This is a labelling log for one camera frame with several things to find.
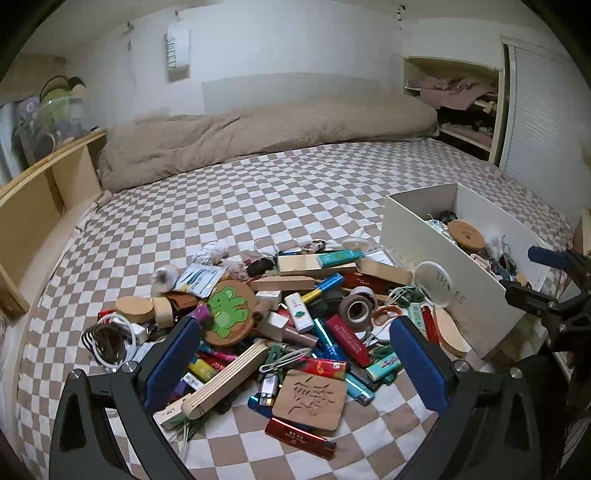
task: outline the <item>roll of tape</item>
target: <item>roll of tape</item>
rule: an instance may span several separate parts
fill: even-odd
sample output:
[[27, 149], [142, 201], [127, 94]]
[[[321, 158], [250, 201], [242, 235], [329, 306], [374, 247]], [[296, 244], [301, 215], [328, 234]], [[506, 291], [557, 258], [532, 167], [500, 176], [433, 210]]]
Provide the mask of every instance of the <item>roll of tape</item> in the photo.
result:
[[374, 308], [372, 310], [378, 307], [378, 299], [375, 296], [375, 292], [369, 287], [355, 287], [349, 295], [363, 295], [373, 304]]
[[371, 325], [374, 306], [363, 295], [348, 295], [339, 305], [339, 316], [354, 332], [361, 332]]
[[159, 329], [174, 327], [173, 306], [166, 297], [153, 297], [154, 319]]

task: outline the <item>round wooden lid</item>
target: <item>round wooden lid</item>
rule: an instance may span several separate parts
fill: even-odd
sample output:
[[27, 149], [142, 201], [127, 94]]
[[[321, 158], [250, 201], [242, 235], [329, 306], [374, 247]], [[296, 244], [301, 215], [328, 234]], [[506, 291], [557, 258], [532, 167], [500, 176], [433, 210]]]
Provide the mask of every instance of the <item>round wooden lid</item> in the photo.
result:
[[117, 313], [132, 323], [149, 322], [154, 318], [152, 299], [142, 297], [121, 297], [115, 302]]
[[252, 310], [255, 294], [251, 288], [238, 280], [219, 282], [207, 300], [213, 322], [205, 333], [205, 341], [215, 346], [238, 343], [254, 327]]
[[462, 220], [454, 220], [447, 224], [450, 235], [453, 239], [468, 250], [482, 250], [485, 247], [485, 241], [482, 234], [469, 223]]

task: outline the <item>wooden coaster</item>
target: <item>wooden coaster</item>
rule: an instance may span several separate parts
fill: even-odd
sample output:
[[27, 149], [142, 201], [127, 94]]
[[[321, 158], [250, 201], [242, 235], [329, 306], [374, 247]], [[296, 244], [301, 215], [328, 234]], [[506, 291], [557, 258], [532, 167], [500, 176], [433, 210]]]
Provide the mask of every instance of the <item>wooden coaster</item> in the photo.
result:
[[205, 333], [205, 341], [216, 346], [238, 343], [254, 327], [252, 310], [256, 305], [255, 293], [238, 280], [219, 282], [207, 301], [213, 323]]
[[449, 234], [461, 246], [468, 250], [482, 250], [486, 243], [482, 234], [472, 225], [461, 220], [454, 220], [447, 225]]
[[345, 405], [347, 383], [299, 370], [285, 375], [273, 415], [323, 430], [336, 430]]
[[132, 323], [150, 322], [154, 319], [154, 305], [151, 299], [121, 297], [115, 302], [115, 309]]

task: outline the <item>purple item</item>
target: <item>purple item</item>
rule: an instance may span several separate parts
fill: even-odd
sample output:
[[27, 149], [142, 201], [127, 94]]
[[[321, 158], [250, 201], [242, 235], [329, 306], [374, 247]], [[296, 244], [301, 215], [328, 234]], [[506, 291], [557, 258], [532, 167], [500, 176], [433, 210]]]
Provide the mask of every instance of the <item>purple item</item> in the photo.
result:
[[187, 389], [187, 384], [184, 382], [184, 380], [181, 380], [178, 383], [178, 385], [176, 386], [176, 388], [174, 389], [173, 398], [174, 397], [184, 397], [184, 393], [185, 393], [186, 389]]
[[189, 313], [189, 316], [197, 320], [203, 327], [208, 326], [213, 319], [212, 311], [205, 303], [197, 306], [197, 308]]
[[229, 353], [218, 352], [217, 350], [214, 350], [213, 348], [211, 348], [208, 344], [206, 344], [204, 342], [201, 342], [201, 345], [199, 345], [199, 350], [201, 350], [204, 353], [208, 353], [212, 357], [217, 358], [218, 360], [221, 360], [222, 362], [233, 362], [237, 358], [236, 355], [230, 355]]

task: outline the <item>small cardboard box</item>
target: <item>small cardboard box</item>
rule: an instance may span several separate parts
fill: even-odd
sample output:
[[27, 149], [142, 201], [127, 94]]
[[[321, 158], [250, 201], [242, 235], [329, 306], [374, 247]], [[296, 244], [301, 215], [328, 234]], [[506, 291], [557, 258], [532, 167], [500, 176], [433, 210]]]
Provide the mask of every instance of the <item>small cardboard box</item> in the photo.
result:
[[455, 212], [460, 220], [473, 225], [487, 243], [505, 235], [518, 271], [537, 291], [544, 284], [549, 267], [531, 262], [527, 251], [533, 245], [548, 245], [509, 213], [459, 183], [395, 193], [386, 198], [381, 244], [408, 267], [430, 260], [447, 271], [454, 291], [447, 310], [471, 347], [484, 357], [524, 312], [508, 305], [501, 284], [424, 221], [444, 210]]

